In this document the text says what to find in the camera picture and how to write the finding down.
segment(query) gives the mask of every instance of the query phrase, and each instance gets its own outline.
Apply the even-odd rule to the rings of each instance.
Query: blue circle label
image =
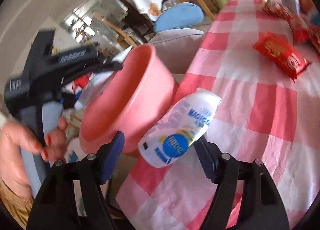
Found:
[[[178,158],[188,149],[188,140],[182,134],[169,135],[163,142],[163,151],[169,157]]]

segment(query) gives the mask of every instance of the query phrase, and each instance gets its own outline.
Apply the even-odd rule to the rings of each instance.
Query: pink plastic basin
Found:
[[[123,153],[131,153],[143,135],[168,111],[178,83],[151,44],[131,50],[103,94],[85,110],[80,145],[87,154],[124,133]]]

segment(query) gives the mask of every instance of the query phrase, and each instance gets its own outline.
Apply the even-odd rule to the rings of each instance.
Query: blue chair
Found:
[[[204,19],[202,9],[193,3],[180,3],[160,15],[154,23],[155,33],[172,29],[189,28]]]

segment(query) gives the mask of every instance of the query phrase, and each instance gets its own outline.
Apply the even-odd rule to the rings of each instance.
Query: silver bolt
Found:
[[[259,165],[259,166],[263,165],[262,160],[255,160],[254,162],[255,162],[257,165]]]
[[[61,166],[63,163],[62,160],[57,160],[54,164],[58,167],[58,166]]]
[[[221,155],[221,157],[224,159],[224,160],[229,160],[231,158],[230,154],[229,153],[223,153]]]
[[[95,154],[89,154],[88,156],[87,156],[87,159],[89,160],[89,161],[92,161],[92,160],[94,160],[96,158],[96,155]]]

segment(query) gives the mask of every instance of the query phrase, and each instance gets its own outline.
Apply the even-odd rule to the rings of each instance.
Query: checkered tablecloth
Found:
[[[237,160],[265,163],[292,228],[320,188],[320,63],[311,44],[295,46],[313,63],[293,83],[252,49],[265,31],[292,43],[287,22],[263,12],[260,4],[231,0],[225,6],[205,34],[175,101],[198,87],[222,98],[207,140]],[[214,192],[192,147],[162,169],[140,158],[117,201],[137,230],[198,230]],[[236,222],[241,193],[239,184],[228,226]]]

